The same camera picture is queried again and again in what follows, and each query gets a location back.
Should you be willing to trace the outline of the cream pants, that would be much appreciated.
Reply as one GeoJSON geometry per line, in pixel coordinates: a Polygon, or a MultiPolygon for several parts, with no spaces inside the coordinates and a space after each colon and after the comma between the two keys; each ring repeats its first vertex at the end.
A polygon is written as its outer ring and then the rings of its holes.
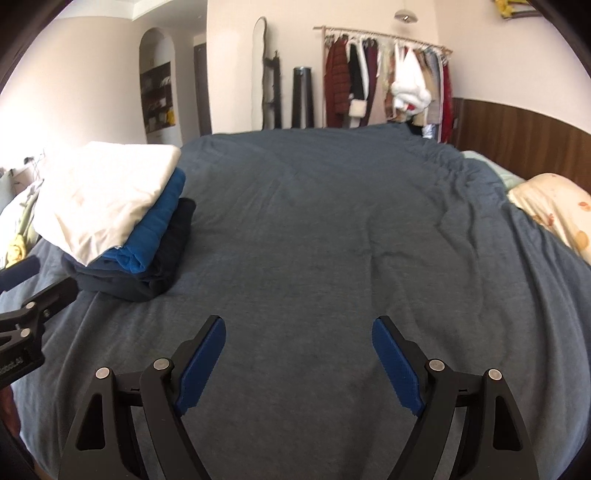
{"type": "Polygon", "coordinates": [[[174,145],[96,141],[48,153],[40,162],[34,229],[90,264],[125,244],[160,198],[180,154],[174,145]]]}

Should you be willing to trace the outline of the olive green cloth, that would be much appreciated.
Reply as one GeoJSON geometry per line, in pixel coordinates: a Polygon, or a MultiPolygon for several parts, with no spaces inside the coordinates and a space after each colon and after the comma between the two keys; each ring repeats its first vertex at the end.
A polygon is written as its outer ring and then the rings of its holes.
{"type": "Polygon", "coordinates": [[[32,223],[41,185],[29,185],[1,213],[1,269],[24,260],[39,239],[32,223]]]}

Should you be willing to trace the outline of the black folded garment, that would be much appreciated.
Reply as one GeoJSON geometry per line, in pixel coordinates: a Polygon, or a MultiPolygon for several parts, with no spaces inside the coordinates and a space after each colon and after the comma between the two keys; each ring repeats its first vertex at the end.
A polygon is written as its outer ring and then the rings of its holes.
{"type": "Polygon", "coordinates": [[[177,277],[191,232],[195,202],[178,200],[155,250],[141,251],[137,244],[105,254],[84,266],[68,254],[61,265],[83,291],[105,293],[130,302],[147,302],[164,293],[177,277]]]}

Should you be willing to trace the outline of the blue folded garment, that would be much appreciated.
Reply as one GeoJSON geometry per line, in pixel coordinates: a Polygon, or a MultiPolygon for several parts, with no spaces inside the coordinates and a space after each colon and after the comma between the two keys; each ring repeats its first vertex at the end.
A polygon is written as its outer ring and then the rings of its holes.
{"type": "Polygon", "coordinates": [[[107,250],[99,260],[113,261],[130,274],[146,271],[176,211],[185,180],[185,173],[176,167],[160,196],[132,229],[124,245],[107,250]]]}

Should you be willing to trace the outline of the grey-blue bed duvet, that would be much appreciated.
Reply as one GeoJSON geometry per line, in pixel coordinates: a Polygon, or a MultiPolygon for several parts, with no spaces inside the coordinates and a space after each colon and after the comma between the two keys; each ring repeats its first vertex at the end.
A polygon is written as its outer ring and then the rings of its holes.
{"type": "Polygon", "coordinates": [[[184,425],[215,479],[384,479],[415,419],[370,341],[382,315],[432,358],[499,369],[539,474],[590,427],[590,268],[485,164],[401,125],[214,135],[182,150],[190,239],[146,303],[83,292],[13,390],[49,473],[94,372],[145,368],[211,315],[221,358],[184,425]]]}

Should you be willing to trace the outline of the pale green pillow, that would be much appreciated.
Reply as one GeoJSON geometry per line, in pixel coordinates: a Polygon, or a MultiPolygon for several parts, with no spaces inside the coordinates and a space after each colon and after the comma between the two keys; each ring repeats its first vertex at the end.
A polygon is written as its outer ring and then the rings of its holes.
{"type": "Polygon", "coordinates": [[[462,154],[466,159],[480,161],[486,164],[502,181],[506,191],[510,191],[513,188],[526,182],[526,180],[522,177],[507,170],[506,168],[502,167],[501,165],[497,164],[496,162],[494,162],[493,160],[489,159],[488,157],[479,152],[473,150],[465,150],[462,152],[462,154]]]}

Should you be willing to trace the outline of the floral cream pillow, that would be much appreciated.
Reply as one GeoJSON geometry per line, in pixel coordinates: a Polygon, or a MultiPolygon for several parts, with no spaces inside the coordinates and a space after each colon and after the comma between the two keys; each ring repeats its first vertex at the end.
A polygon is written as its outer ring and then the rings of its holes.
{"type": "Polygon", "coordinates": [[[509,200],[590,263],[590,194],[566,177],[543,173],[508,192],[509,200]]]}

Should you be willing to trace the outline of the wooden headboard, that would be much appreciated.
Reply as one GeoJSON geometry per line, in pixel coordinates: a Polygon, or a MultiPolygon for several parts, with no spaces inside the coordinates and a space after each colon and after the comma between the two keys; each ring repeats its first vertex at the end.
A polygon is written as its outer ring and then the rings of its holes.
{"type": "Polygon", "coordinates": [[[453,100],[452,144],[530,179],[556,173],[590,189],[591,136],[555,118],[494,102],[453,100]]]}

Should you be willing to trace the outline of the black tall speaker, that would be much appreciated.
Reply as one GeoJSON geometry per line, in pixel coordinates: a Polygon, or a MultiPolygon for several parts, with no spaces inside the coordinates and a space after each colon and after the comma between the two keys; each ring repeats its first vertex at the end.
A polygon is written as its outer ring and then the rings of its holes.
{"type": "Polygon", "coordinates": [[[314,92],[310,67],[294,67],[291,127],[294,129],[315,127],[314,92]]]}

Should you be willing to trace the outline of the black ladder stand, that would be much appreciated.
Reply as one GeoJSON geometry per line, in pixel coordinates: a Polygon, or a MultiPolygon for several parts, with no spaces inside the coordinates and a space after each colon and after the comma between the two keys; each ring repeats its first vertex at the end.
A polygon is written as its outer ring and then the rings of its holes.
{"type": "Polygon", "coordinates": [[[263,59],[263,129],[283,128],[280,55],[263,59]]]}

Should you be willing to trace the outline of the hanging clothes rack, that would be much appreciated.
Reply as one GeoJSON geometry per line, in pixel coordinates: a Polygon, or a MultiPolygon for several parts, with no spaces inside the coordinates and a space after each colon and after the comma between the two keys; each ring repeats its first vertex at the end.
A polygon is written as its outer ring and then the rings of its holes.
{"type": "Polygon", "coordinates": [[[317,29],[322,34],[322,126],[401,123],[424,138],[451,141],[451,49],[368,30],[317,29]]]}

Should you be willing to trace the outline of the ceiling lamp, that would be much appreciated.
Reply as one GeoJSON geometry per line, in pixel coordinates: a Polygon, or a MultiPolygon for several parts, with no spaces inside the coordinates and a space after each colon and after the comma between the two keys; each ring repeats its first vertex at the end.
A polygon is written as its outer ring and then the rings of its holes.
{"type": "Polygon", "coordinates": [[[414,24],[419,21],[418,15],[414,10],[408,7],[408,1],[402,1],[402,7],[394,13],[394,18],[405,24],[414,24]]]}

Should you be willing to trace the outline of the white wall bookshelf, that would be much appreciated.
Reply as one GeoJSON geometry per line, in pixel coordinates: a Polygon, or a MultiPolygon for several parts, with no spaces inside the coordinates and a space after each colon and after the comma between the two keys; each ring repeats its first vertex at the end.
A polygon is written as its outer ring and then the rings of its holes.
{"type": "Polygon", "coordinates": [[[176,126],[169,62],[140,74],[140,98],[147,134],[176,126]]]}

